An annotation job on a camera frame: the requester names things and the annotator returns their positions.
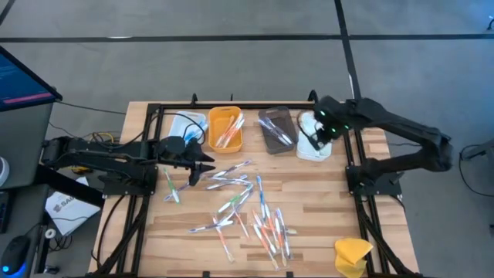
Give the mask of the grey plastic bin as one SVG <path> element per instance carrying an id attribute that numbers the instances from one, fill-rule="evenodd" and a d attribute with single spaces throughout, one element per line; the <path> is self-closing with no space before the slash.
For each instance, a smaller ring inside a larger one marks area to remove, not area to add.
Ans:
<path id="1" fill-rule="evenodd" d="M 262 134 L 266 144 L 266 151 L 269 154 L 280 154 L 291 151 L 298 143 L 296 128 L 294 126 L 291 114 L 287 107 L 272 107 L 260 110 L 259 118 L 269 118 L 277 127 L 281 128 L 292 140 L 293 144 L 285 146 L 280 143 L 272 134 L 262 127 Z"/>

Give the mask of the black computer mouse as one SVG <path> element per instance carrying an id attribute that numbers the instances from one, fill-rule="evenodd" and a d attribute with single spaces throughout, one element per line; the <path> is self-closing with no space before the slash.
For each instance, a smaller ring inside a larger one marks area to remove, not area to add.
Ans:
<path id="1" fill-rule="evenodd" d="M 16 236 L 8 243 L 0 257 L 0 273 L 3 276 L 17 278 L 25 272 L 29 246 L 28 236 Z"/>

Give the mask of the grey desk cabinet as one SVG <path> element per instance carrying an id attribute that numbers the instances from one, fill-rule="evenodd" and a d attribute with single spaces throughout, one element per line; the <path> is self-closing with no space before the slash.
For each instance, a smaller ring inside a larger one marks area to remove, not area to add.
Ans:
<path id="1" fill-rule="evenodd" d="M 52 104 L 0 112 L 0 164 L 8 165 L 0 190 L 34 182 L 51 112 Z"/>

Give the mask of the white round device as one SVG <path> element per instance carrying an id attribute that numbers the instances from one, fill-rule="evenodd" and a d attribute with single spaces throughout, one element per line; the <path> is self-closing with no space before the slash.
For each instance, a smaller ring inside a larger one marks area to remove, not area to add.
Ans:
<path id="1" fill-rule="evenodd" d="M 8 179 L 10 166 L 6 159 L 0 156 L 0 187 L 2 187 Z"/>

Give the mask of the yellow cloth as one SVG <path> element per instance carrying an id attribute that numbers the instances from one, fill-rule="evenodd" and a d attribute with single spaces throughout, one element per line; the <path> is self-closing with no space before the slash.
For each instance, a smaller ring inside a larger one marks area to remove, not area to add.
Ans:
<path id="1" fill-rule="evenodd" d="M 338 239 L 334 244 L 337 271 L 346 278 L 361 278 L 367 266 L 364 257 L 373 248 L 374 246 L 364 239 Z"/>

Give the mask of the computer monitor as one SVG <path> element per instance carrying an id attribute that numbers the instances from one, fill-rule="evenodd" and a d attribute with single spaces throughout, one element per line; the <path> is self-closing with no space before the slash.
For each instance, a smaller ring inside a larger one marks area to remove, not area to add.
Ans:
<path id="1" fill-rule="evenodd" d="M 0 46 L 0 112 L 62 100 L 54 87 Z"/>

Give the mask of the white plastic bin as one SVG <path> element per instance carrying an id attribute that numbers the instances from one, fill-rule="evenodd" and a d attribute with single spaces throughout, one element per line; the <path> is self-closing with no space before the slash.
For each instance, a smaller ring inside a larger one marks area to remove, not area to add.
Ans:
<path id="1" fill-rule="evenodd" d="M 180 116 L 175 115 L 172 120 L 169 136 L 180 136 L 184 139 L 187 132 L 193 131 L 201 121 L 207 121 L 204 114 L 190 112 L 190 111 L 178 111 Z M 205 132 L 197 139 L 200 144 L 205 142 Z"/>
<path id="2" fill-rule="evenodd" d="M 304 113 L 311 113 L 313 115 L 312 111 L 307 111 L 303 112 L 299 117 L 300 128 L 298 133 L 298 143 L 296 146 L 296 156 L 300 159 L 308 161 L 324 161 L 332 154 L 333 145 L 331 143 L 325 144 L 324 147 L 319 150 L 313 148 L 313 145 L 309 142 L 308 138 L 302 132 L 303 128 L 301 124 L 301 117 Z M 322 124 L 317 122 L 316 129 L 319 129 L 321 127 Z"/>

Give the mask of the orange toothbrush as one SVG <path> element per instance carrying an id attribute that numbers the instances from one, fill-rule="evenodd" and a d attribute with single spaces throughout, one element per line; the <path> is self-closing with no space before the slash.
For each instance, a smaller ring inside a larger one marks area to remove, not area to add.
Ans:
<path id="1" fill-rule="evenodd" d="M 212 219 L 213 219 L 213 222 L 217 225 L 217 226 L 215 227 L 215 229 L 216 229 L 216 231 L 217 231 L 217 233 L 218 233 L 218 236 L 219 236 L 220 241 L 221 241 L 221 243 L 222 243 L 223 249 L 225 250 L 226 256 L 228 257 L 228 261 L 229 261 L 230 263 L 235 262 L 235 258 L 234 258 L 234 256 L 233 256 L 233 255 L 229 252 L 229 250 L 228 250 L 228 247 L 227 247 L 227 245 L 226 245 L 226 241 L 225 241 L 225 237 L 224 237 L 224 236 L 223 236 L 223 234 L 222 234 L 222 231 L 221 231 L 221 226 L 219 225 L 218 220 L 216 219 L 216 217 L 213 217 Z"/>
<path id="2" fill-rule="evenodd" d="M 278 241 L 277 236 L 276 236 L 275 226 L 273 224 L 271 213 L 269 211 L 269 206 L 266 203 L 263 206 L 264 206 L 264 209 L 265 209 L 266 219 L 267 219 L 267 222 L 268 222 L 268 226 L 269 226 L 269 229 L 272 232 L 272 237 L 273 237 L 274 242 L 275 242 L 275 247 L 276 247 L 276 249 L 279 249 L 279 247 L 280 247 L 279 246 L 279 241 Z"/>
<path id="3" fill-rule="evenodd" d="M 225 146 L 225 142 L 226 142 L 227 136 L 228 136 L 228 134 L 229 134 L 229 132 L 230 132 L 230 130 L 231 130 L 234 122 L 235 122 L 235 116 L 230 116 L 229 122 L 228 122 L 228 125 L 227 125 L 225 131 L 223 132 L 223 134 L 216 141 L 216 144 L 215 144 L 216 147 L 223 148 Z"/>
<path id="4" fill-rule="evenodd" d="M 255 225 L 262 231 L 262 233 L 266 233 L 267 227 L 264 224 L 264 222 L 260 219 L 258 214 L 255 212 L 255 210 L 252 210 L 252 214 L 255 220 Z"/>
<path id="5" fill-rule="evenodd" d="M 277 238 L 279 241 L 279 249 L 280 249 L 280 252 L 282 255 L 282 264 L 286 268 L 288 265 L 287 265 L 287 259 L 286 259 L 285 250 L 284 250 L 284 246 L 283 246 L 284 241 L 283 241 L 283 236 L 281 233 L 281 227 L 279 224 L 279 220 L 277 217 L 275 217 L 275 227 L 276 227 Z"/>
<path id="6" fill-rule="evenodd" d="M 242 231 L 243 231 L 245 237 L 247 239 L 250 239 L 250 235 L 249 235 L 248 229 L 246 228 L 244 222 L 242 221 L 242 217 L 240 216 L 240 214 L 236 210 L 234 210 L 234 215 L 238 219 L 239 224 L 242 227 Z"/>
<path id="7" fill-rule="evenodd" d="M 267 244 L 267 242 L 265 241 L 265 239 L 263 238 L 260 230 L 259 230 L 259 227 L 254 224 L 253 225 L 253 228 L 254 228 L 254 231 L 255 231 L 255 234 L 257 235 L 259 241 L 261 242 L 262 246 L 264 247 L 264 249 L 266 250 L 267 254 L 268 254 L 268 257 L 270 258 L 271 262 L 272 262 L 272 265 L 274 267 L 274 269 L 276 271 L 279 270 L 279 266 L 278 266 L 278 263 L 276 262 L 276 260 L 274 259 L 273 255 L 271 254 L 271 250 L 269 248 L 269 245 Z"/>
<path id="8" fill-rule="evenodd" d="M 225 142 L 225 147 L 228 147 L 230 141 L 240 131 L 240 129 L 241 129 L 242 125 L 244 124 L 244 122 L 245 122 L 245 120 L 242 119 L 242 120 L 237 120 L 233 124 L 233 126 L 232 126 L 232 128 L 231 128 L 231 130 L 230 130 L 230 132 L 229 132 L 229 134 L 227 136 L 227 139 L 226 139 L 226 142 Z"/>
<path id="9" fill-rule="evenodd" d="M 235 136 L 235 134 L 239 131 L 241 126 L 243 125 L 245 121 L 245 116 L 244 114 L 239 114 L 239 117 L 235 120 L 233 125 L 228 129 L 228 131 L 225 133 L 225 138 L 222 143 L 222 147 L 227 147 L 229 144 L 229 141 Z"/>

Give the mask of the white printed booklet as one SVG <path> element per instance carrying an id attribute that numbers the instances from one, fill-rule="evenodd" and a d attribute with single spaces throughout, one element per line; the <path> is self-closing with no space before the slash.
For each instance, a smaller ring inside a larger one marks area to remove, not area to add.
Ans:
<path id="1" fill-rule="evenodd" d="M 45 210 L 60 234 L 67 236 L 97 214 L 100 207 L 82 202 L 73 196 L 54 192 L 47 198 Z"/>

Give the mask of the black keyboard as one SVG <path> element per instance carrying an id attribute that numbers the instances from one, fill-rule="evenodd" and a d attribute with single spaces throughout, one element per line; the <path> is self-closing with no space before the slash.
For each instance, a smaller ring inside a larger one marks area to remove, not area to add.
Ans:
<path id="1" fill-rule="evenodd" d="M 10 194 L 7 191 L 0 192 L 0 234 L 5 233 L 11 212 Z"/>

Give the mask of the grey chair leg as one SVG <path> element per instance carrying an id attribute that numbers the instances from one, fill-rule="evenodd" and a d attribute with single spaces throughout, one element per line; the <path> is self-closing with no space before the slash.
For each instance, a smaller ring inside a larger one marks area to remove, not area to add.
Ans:
<path id="1" fill-rule="evenodd" d="M 478 156 L 486 156 L 489 161 L 494 161 L 494 139 L 481 144 L 472 144 L 462 149 L 460 158 L 469 161 Z"/>

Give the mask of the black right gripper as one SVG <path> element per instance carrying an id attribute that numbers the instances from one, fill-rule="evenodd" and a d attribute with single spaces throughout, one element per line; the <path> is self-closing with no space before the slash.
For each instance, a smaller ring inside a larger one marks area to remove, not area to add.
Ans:
<path id="1" fill-rule="evenodd" d="M 313 108 L 316 120 L 316 146 L 324 145 L 339 138 L 350 129 L 347 106 L 330 96 L 325 96 Z"/>

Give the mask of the orange plastic bin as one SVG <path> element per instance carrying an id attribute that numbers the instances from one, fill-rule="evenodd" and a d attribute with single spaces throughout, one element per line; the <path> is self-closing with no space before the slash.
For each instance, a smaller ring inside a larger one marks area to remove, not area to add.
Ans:
<path id="1" fill-rule="evenodd" d="M 221 154 L 235 153 L 240 151 L 243 140 L 242 140 L 242 128 L 240 131 L 232 138 L 228 147 L 218 148 L 215 146 L 218 138 L 225 131 L 230 116 L 235 116 L 235 119 L 242 114 L 242 110 L 239 107 L 213 107 L 208 113 L 209 119 L 209 132 L 208 132 L 208 144 L 213 151 Z"/>

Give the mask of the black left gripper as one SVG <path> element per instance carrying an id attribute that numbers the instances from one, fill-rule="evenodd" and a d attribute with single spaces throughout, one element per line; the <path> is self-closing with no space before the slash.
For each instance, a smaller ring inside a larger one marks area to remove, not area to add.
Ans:
<path id="1" fill-rule="evenodd" d="M 201 173 L 215 170 L 215 166 L 199 163 L 199 161 L 214 162 L 215 159 L 202 151 L 201 145 L 196 138 L 193 138 L 188 142 L 182 157 L 183 162 L 190 169 L 188 178 L 188 184 L 190 186 L 195 186 L 198 183 Z"/>

